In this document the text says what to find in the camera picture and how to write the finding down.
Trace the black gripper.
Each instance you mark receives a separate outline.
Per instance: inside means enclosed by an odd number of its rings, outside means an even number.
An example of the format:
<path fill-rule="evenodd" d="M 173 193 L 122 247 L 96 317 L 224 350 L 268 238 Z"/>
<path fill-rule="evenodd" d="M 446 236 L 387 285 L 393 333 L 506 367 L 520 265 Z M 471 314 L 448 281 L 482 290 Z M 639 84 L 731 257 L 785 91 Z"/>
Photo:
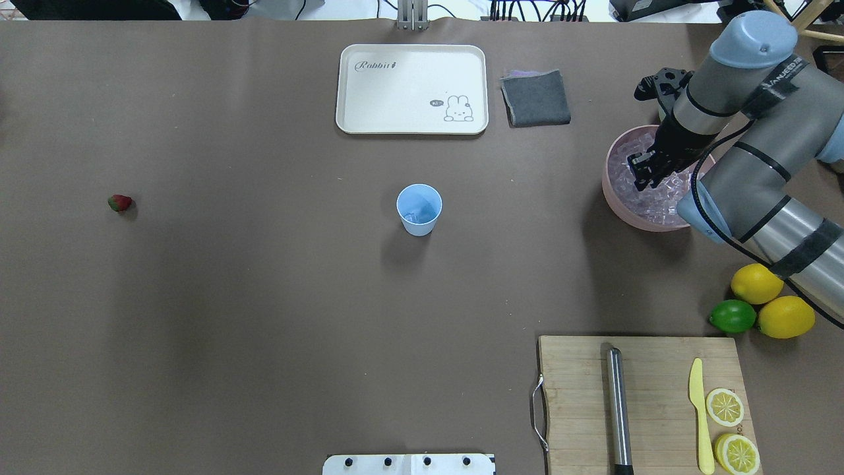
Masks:
<path fill-rule="evenodd" d="M 627 157 L 636 189 L 655 189 L 672 172 L 682 171 L 714 142 L 715 133 L 697 133 L 679 123 L 675 114 L 666 116 L 657 129 L 651 152 L 637 152 Z"/>

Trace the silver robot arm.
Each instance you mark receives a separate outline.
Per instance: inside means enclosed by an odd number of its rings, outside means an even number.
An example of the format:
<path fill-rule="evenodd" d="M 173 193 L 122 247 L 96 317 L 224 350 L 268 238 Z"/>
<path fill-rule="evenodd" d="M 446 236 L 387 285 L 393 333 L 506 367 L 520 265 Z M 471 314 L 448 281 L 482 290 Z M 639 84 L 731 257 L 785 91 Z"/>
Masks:
<path fill-rule="evenodd" d="M 724 142 L 736 114 L 748 123 L 726 153 L 694 177 L 681 217 L 765 265 L 820 315 L 842 326 L 842 227 L 784 192 L 811 160 L 842 165 L 842 84 L 795 52 L 786 18 L 752 10 L 733 18 L 699 69 L 642 79 L 636 99 L 656 99 L 665 117 L 654 143 L 627 159 L 638 190 L 692 168 Z"/>

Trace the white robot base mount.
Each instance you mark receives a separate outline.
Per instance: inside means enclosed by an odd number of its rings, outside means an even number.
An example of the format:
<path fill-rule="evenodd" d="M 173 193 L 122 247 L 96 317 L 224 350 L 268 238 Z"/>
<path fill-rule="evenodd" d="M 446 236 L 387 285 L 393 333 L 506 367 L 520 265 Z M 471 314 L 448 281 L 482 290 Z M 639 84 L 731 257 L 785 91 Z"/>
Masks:
<path fill-rule="evenodd" d="M 495 474 L 495 457 L 483 453 L 334 455 L 322 474 Z"/>

